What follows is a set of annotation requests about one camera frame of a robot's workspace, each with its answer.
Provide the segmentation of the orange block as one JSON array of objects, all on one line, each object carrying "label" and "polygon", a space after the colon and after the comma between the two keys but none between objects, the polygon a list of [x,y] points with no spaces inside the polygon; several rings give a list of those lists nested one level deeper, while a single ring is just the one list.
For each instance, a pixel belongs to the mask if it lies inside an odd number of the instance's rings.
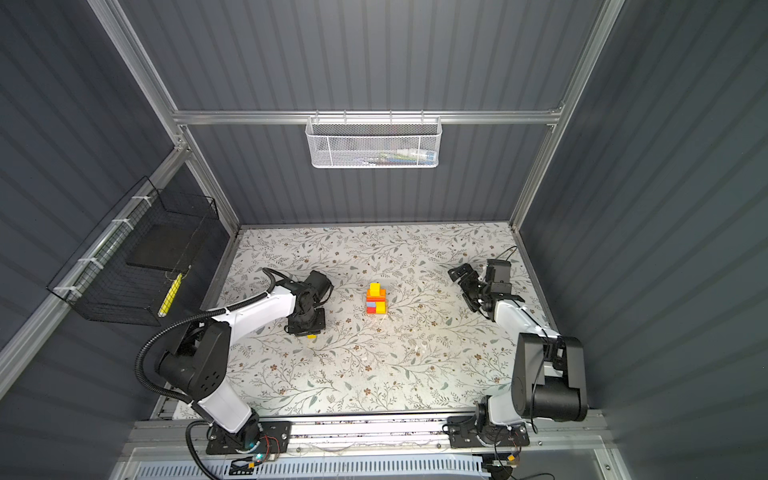
[{"label": "orange block", "polygon": [[385,289],[380,289],[377,292],[372,292],[371,290],[368,290],[366,292],[367,302],[385,302],[386,299],[387,299],[387,291]]}]

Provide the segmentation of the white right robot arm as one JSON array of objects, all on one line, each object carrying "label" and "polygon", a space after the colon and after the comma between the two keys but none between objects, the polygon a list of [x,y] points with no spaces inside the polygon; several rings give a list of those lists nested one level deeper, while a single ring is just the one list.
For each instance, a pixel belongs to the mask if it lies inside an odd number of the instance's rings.
[{"label": "white right robot arm", "polygon": [[489,259],[480,275],[464,263],[448,271],[469,309],[480,313],[516,339],[511,382],[483,397],[471,417],[447,420],[453,448],[529,444],[528,428],[537,418],[581,422],[588,413],[582,343],[536,320],[521,296],[512,292],[511,263]]}]

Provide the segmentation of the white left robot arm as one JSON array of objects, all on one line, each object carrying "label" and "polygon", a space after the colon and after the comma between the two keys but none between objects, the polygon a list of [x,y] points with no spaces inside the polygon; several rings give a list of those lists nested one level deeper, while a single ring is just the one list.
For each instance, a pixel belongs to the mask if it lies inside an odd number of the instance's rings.
[{"label": "white left robot arm", "polygon": [[231,347],[242,338],[285,319],[285,331],[311,336],[325,328],[324,304],[333,284],[313,271],[303,281],[282,279],[265,292],[210,310],[207,317],[182,327],[181,338],[163,353],[155,371],[182,394],[181,401],[207,421],[209,441],[226,453],[264,457],[279,450],[258,414],[227,379]]}]

